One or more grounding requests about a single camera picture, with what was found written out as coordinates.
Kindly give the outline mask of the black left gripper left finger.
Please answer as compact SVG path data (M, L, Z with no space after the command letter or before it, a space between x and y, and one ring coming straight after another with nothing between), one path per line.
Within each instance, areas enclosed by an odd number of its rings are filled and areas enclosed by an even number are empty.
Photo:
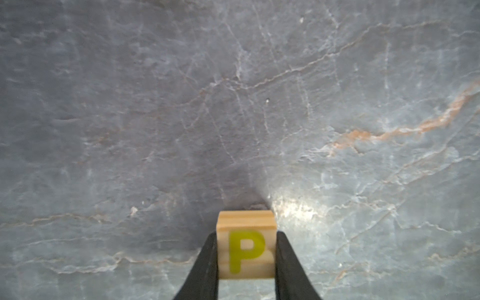
M218 286L218 244L212 232L174 300L217 300Z

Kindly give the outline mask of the wooden block green P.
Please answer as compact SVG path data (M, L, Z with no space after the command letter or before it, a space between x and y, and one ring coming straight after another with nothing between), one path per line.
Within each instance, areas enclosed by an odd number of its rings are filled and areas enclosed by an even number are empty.
M219 279L275 277L277 231L270 210L221 211L216 224Z

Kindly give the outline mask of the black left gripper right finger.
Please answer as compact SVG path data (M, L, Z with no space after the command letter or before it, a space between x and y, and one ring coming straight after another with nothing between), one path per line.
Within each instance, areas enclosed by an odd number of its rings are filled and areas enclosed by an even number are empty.
M282 231L276 238L275 288L277 300L322 300Z

